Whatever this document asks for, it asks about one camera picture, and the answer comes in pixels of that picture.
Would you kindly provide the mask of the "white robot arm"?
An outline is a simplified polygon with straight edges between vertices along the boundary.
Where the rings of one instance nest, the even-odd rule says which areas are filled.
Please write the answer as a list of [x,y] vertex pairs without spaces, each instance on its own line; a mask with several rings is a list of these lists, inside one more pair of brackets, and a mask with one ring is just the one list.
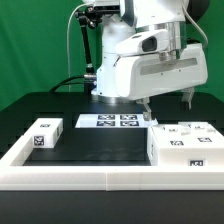
[[102,25],[102,64],[92,94],[104,102],[135,101],[151,119],[152,96],[181,90],[190,104],[207,81],[200,43],[186,40],[190,0],[82,0],[87,24]]

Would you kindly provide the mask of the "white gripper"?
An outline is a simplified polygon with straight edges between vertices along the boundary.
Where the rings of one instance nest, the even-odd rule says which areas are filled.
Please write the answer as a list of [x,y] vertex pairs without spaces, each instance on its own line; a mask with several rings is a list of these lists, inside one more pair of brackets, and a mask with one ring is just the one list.
[[179,59],[161,61],[158,54],[120,58],[116,65],[116,90],[120,97],[138,100],[145,121],[152,119],[150,99],[182,90],[181,108],[190,110],[195,86],[207,81],[207,65],[200,43],[188,45]]

